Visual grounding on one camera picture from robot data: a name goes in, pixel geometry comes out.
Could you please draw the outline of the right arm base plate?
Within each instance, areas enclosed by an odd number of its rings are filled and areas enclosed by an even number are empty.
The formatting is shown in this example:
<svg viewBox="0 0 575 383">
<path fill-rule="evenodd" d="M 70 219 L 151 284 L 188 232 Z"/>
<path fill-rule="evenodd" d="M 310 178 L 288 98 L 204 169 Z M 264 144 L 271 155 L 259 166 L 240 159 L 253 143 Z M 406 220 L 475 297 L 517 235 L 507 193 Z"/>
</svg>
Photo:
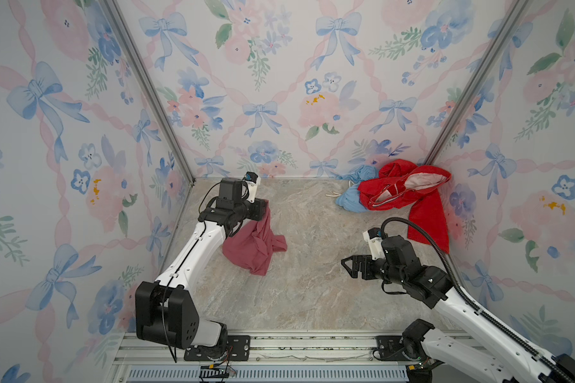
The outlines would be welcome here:
<svg viewBox="0 0 575 383">
<path fill-rule="evenodd" d="M 372 357 L 379 362 L 421 364 L 429 359 L 421 341 L 398 335 L 380 335 L 375 338 L 375 342 L 376 346 L 372 351 Z"/>
</svg>

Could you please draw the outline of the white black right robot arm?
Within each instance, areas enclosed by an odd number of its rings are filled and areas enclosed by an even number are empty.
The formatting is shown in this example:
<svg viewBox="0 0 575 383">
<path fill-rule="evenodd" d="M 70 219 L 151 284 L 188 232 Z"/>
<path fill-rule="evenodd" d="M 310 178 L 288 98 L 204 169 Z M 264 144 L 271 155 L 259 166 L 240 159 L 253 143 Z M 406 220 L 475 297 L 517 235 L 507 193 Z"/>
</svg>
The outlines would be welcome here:
<svg viewBox="0 0 575 383">
<path fill-rule="evenodd" d="M 402 332 L 402 352 L 413 360 L 429 358 L 450 365 L 480 382 L 575 382 L 575 360 L 554 355 L 479 305 L 450 277 L 450 272 L 420 262 L 402 236 L 371 236 L 369 255 L 352 255 L 341 264 L 353 278 L 401 286 L 407 295 L 442 314 L 474 338 L 479 351 L 454 340 L 423 319 Z"/>
</svg>

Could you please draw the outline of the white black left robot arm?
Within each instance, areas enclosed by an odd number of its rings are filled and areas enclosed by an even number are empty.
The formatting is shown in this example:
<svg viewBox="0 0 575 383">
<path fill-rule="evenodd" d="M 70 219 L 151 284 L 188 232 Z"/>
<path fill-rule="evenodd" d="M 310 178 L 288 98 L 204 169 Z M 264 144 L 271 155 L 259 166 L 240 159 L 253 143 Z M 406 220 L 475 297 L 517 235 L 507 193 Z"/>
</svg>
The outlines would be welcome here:
<svg viewBox="0 0 575 383">
<path fill-rule="evenodd" d="M 257 198 L 260 177 L 223 178 L 218 195 L 201 204 L 194 232 L 175 260 L 154 282 L 142 282 L 135 294 L 136 335 L 140 340 L 178 349 L 199 349 L 210 359 L 228 352 L 226 325 L 202 319 L 191 287 L 217 249 L 245 221 L 260 222 L 268 201 Z"/>
</svg>

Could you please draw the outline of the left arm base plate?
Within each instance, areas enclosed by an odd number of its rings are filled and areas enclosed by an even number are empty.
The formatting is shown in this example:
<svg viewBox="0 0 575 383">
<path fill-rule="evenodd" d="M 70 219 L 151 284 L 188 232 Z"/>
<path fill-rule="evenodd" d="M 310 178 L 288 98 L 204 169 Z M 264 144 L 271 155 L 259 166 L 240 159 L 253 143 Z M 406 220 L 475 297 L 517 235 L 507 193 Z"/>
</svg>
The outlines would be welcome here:
<svg viewBox="0 0 575 383">
<path fill-rule="evenodd" d="M 193 346 L 185 350 L 186 362 L 247 362 L 251 350 L 248 335 L 228 335 L 213 347 Z"/>
</svg>

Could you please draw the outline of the maroon cloth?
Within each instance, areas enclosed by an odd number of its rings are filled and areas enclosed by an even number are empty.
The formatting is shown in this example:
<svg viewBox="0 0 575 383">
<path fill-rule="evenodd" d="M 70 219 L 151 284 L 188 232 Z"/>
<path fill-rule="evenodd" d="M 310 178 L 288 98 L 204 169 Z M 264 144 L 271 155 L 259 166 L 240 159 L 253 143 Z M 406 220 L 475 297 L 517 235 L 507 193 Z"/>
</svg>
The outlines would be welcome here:
<svg viewBox="0 0 575 383">
<path fill-rule="evenodd" d="M 249 221 L 235 236 L 225 240 L 222 253 L 228 261 L 248 270 L 250 274 L 265 276 L 273 255 L 286 252 L 287 247 L 285 237 L 272 231 L 268 206 L 262 220 Z"/>
</svg>

